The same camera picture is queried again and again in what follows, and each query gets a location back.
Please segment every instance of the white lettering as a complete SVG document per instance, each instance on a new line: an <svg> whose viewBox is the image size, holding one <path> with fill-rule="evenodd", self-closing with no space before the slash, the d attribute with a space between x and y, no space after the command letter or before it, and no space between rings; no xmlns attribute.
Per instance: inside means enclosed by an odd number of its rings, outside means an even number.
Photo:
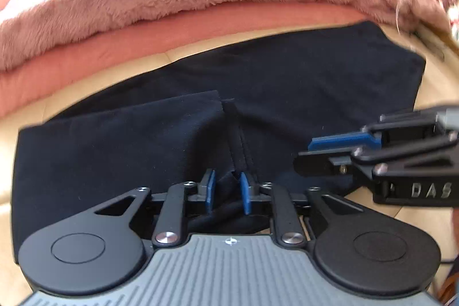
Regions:
<svg viewBox="0 0 459 306"><path fill-rule="evenodd" d="M451 183L445 183L443 186L442 198L448 198L451 195Z"/></svg>
<svg viewBox="0 0 459 306"><path fill-rule="evenodd" d="M411 197L419 197L421 194L421 183L413 183L411 188Z"/></svg>
<svg viewBox="0 0 459 306"><path fill-rule="evenodd" d="M433 198L435 198L435 196L437 196L437 191L435 190L435 185L432 183L428 192L427 192L427 195L425 195L425 197L429 197L429 196L432 196Z"/></svg>

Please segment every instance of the black fabric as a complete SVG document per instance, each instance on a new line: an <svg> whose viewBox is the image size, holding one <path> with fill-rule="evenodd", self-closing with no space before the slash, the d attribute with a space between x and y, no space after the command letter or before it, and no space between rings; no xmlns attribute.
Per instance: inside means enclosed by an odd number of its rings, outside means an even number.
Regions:
<svg viewBox="0 0 459 306"><path fill-rule="evenodd" d="M280 183L291 192L321 185L346 194L355 188L350 178L296 175L295 155L311 137L356 130L382 113L412 109L424 66L421 57L364 22L224 46L107 88L45 125L21 131L13 177L14 249L57 217L135 186L165 192L178 181L198 181L206 167L228 178L226 196L235 198L228 174L233 159L258 182ZM218 91L223 106L216 93L210 107L180 98L165 107L157 103L210 90ZM162 121L146 110L155 105ZM186 121L186 111L195 122ZM231 123L234 112L238 121ZM219 140L212 143L214 137ZM247 218L223 226L241 233L256 224Z"/></svg>

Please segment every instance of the white circular logo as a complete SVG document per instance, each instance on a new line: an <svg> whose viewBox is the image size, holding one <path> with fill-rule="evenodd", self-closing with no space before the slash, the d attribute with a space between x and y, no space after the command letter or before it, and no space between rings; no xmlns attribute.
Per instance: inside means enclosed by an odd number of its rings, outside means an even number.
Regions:
<svg viewBox="0 0 459 306"><path fill-rule="evenodd" d="M225 240L225 243L233 246L234 244L237 243L237 240L234 237L229 237L228 239Z"/></svg>

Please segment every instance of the ribbed surface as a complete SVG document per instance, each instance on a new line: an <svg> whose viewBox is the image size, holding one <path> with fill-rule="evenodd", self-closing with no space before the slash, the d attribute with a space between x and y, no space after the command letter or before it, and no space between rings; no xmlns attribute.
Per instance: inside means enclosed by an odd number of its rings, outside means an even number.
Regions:
<svg viewBox="0 0 459 306"><path fill-rule="evenodd" d="M24 306L433 306L427 294L369 300L322 278L308 256L269 236L194 235L181 248L159 250L134 281L104 295L64 299L41 292Z"/></svg>

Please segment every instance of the black trousers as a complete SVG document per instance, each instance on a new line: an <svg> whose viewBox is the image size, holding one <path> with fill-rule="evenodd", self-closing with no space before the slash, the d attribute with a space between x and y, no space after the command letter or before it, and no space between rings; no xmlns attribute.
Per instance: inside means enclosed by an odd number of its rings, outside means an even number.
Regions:
<svg viewBox="0 0 459 306"><path fill-rule="evenodd" d="M241 42L130 78L20 131L12 192L14 250L34 231L138 186L165 192L217 170L219 201L237 173L291 192L352 179L303 178L295 155L312 137L348 132L413 108L424 60L373 23ZM231 217L218 232L266 220Z"/></svg>

